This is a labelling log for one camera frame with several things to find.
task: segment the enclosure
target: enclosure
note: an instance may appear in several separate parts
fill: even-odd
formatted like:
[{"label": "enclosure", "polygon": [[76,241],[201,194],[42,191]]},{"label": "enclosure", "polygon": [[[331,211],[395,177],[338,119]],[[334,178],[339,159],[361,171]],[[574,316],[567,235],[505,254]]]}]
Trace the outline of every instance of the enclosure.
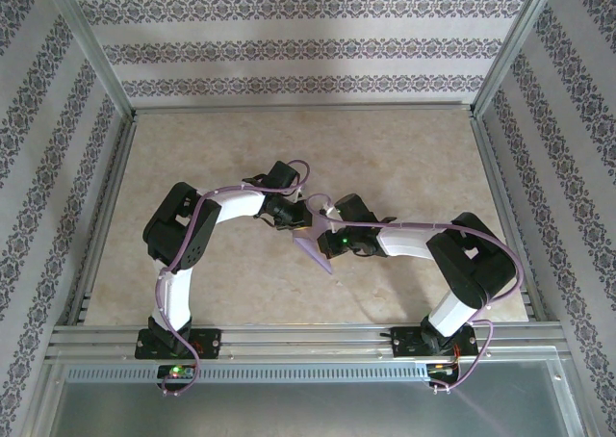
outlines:
[{"label": "enclosure", "polygon": [[[0,2],[3,435],[616,434],[616,0]],[[304,197],[469,211],[520,256],[463,386],[395,344],[449,290],[434,261],[329,274],[242,217],[192,272],[215,356],[162,397],[190,362],[136,357],[145,225],[178,182],[296,159]]]}]

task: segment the metal bracket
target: metal bracket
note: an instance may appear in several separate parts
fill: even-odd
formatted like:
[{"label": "metal bracket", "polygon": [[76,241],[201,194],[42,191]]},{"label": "metal bracket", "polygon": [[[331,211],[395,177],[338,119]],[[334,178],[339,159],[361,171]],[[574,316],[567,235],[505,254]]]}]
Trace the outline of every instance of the metal bracket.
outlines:
[{"label": "metal bracket", "polygon": [[[215,328],[193,328],[189,343],[194,347],[202,360],[216,360],[220,352],[220,336],[222,331]],[[185,350],[175,355],[149,329],[142,329],[137,338],[135,358],[139,360],[192,360],[193,356]]]},{"label": "metal bracket", "polygon": [[[390,329],[392,352],[394,358],[399,357],[429,357],[435,355],[422,337],[422,328],[419,326],[395,326]],[[443,350],[436,355],[453,356],[453,347],[460,348],[460,355],[478,355],[475,331],[464,325],[444,345]]]}]

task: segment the marble tile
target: marble tile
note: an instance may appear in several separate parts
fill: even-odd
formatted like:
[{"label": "marble tile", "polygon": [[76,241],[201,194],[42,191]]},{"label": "marble tile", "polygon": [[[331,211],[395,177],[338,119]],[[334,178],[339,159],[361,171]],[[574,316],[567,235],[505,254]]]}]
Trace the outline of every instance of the marble tile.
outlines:
[{"label": "marble tile", "polygon": [[[359,193],[378,218],[449,221],[472,211],[501,235],[463,111],[141,116],[86,324],[146,323],[156,273],[141,233],[173,184],[211,190],[295,158],[312,167],[308,193]],[[290,232],[260,220],[222,223],[193,271],[193,322],[420,321],[447,290],[423,259],[345,255],[332,264],[329,275],[294,247]],[[526,320],[519,296],[489,315]]]}]

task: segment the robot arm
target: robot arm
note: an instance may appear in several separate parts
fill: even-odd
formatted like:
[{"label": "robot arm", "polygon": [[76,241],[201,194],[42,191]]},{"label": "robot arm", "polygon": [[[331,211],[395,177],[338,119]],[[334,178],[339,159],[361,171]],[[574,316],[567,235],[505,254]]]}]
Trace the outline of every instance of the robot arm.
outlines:
[{"label": "robot arm", "polygon": [[[258,187],[285,189],[293,184],[297,176],[292,167],[277,162],[269,174],[260,174],[244,181]],[[190,217],[199,198],[199,192],[188,184],[176,184],[145,227],[143,239],[148,245],[148,254],[159,269],[168,267],[180,249],[188,227],[178,218]],[[382,224],[395,220],[385,218],[379,222],[357,194],[342,198],[335,204],[335,209],[321,213],[339,217],[347,223]],[[348,251],[360,256],[412,256],[435,260],[448,282],[449,291],[422,322],[423,341],[433,353],[440,351],[515,275],[513,263],[498,246],[463,232],[352,225],[334,229],[323,227],[318,220],[313,223],[313,215],[308,211],[305,200],[296,198],[293,201],[281,193],[244,190],[215,193],[203,203],[189,246],[178,265],[170,269],[162,281],[162,308],[171,327],[185,339],[188,340],[191,329],[189,291],[192,267],[203,255],[214,226],[236,217],[258,218],[262,214],[273,218],[275,228],[293,230],[296,239],[300,235],[295,233],[304,233],[303,240],[312,243],[315,248],[304,249],[310,251],[311,256],[328,271],[327,261]],[[483,222],[471,213],[463,213],[452,223],[494,237]],[[321,253],[325,263],[315,253]],[[148,326],[171,351],[179,353],[182,350],[181,343],[167,330],[158,308],[150,317]]]}]

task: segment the wall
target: wall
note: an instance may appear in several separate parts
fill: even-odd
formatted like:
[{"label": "wall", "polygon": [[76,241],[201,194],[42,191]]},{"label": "wall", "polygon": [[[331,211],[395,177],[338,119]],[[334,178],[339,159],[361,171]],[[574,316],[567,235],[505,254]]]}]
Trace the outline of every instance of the wall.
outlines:
[{"label": "wall", "polygon": [[134,106],[471,103],[524,0],[78,0]]},{"label": "wall", "polygon": [[549,0],[484,115],[550,313],[616,434],[616,0]]},{"label": "wall", "polygon": [[0,5],[0,436],[8,436],[19,434],[82,265],[120,117],[51,0]]}]

